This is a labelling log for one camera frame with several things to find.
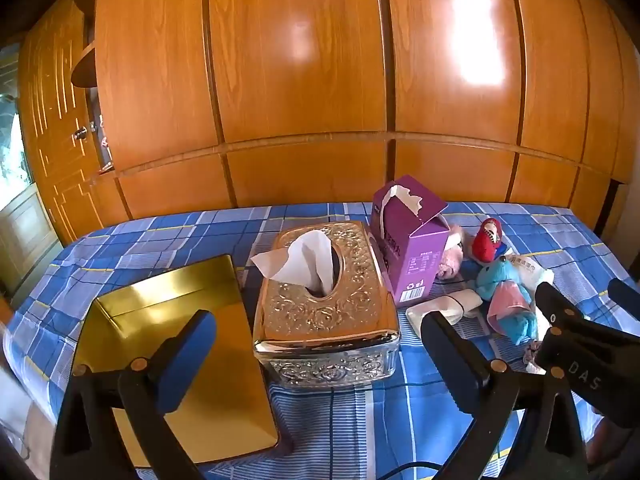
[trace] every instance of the blue plaid bedsheet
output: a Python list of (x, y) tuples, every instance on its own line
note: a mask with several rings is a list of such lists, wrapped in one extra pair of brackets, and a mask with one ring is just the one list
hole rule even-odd
[[(101, 294), (167, 269), (231, 254), (245, 306), (255, 311), (262, 277), (250, 257), (271, 248), (276, 234), (297, 226), (336, 220), (368, 221), (370, 203), (322, 203), (205, 211), (126, 222), (96, 231), (65, 248), (20, 307), (3, 339), (8, 361), (33, 399), (53, 420), (62, 403), (82, 320)], [(450, 223), (474, 234), (485, 218), (500, 219), (504, 241), (519, 254), (553, 269), (556, 287), (591, 319), (640, 334), (640, 324), (607, 296), (613, 277), (632, 280), (611, 251), (569, 209), (500, 203), (451, 203)], [(464, 261), (460, 275), (439, 282), (430, 296), (465, 287), (478, 266)], [(295, 451), (277, 460), (239, 466), (203, 466), (209, 479), (375, 479), (406, 462), (443, 463), (471, 418), (460, 413), (433, 362), (400, 311), (401, 351), (396, 373), (371, 386), (298, 392), (270, 385), (276, 416)], [(524, 369), (524, 346), (492, 333), (480, 316), (455, 329), (487, 358)], [(585, 438), (599, 417), (575, 396)], [(497, 475), (518, 428), (513, 413), (487, 467)], [(141, 472), (152, 478), (150, 472)], [(430, 478), (409, 469), (404, 480)]]

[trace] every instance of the packaging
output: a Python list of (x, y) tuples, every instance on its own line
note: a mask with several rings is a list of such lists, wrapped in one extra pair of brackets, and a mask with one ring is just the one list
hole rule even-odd
[(449, 225), (440, 214), (446, 206), (409, 175), (373, 195), (371, 230), (396, 306), (420, 303), (429, 294), (449, 237)]

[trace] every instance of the screw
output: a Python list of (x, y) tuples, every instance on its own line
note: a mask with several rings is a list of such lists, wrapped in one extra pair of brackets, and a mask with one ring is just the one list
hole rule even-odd
[(494, 359), (491, 361), (491, 370), (498, 372), (499, 374), (507, 371), (507, 363), (501, 359)]
[(562, 370), (562, 368), (559, 366), (552, 366), (551, 375), (553, 375), (553, 377), (555, 377), (556, 379), (562, 379), (564, 377), (564, 370)]
[(146, 359), (143, 357), (133, 359), (129, 366), (134, 372), (141, 372), (146, 368)]
[(88, 371), (89, 367), (87, 365), (78, 365), (76, 368), (74, 368), (74, 375), (75, 377), (81, 377)]

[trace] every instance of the gold tray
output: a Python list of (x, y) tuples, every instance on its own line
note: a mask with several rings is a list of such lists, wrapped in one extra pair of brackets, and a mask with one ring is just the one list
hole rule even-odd
[[(151, 357), (198, 309), (216, 318), (216, 341), (178, 409), (165, 420), (195, 463), (273, 448), (278, 430), (255, 359), (236, 274), (228, 255), (171, 270), (96, 298), (73, 367), (94, 372)], [(135, 467), (149, 467), (124, 410), (113, 410)]]

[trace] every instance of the pink fabric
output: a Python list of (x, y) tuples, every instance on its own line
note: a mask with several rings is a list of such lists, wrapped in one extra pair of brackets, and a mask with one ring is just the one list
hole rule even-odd
[(441, 280), (453, 278), (460, 272), (462, 264), (462, 247), (454, 245), (442, 253), (442, 259), (438, 266), (438, 277)]
[(486, 320), (498, 334), (506, 335), (498, 320), (522, 311), (530, 312), (529, 305), (522, 297), (518, 285), (515, 282), (506, 281), (499, 283), (496, 287)]

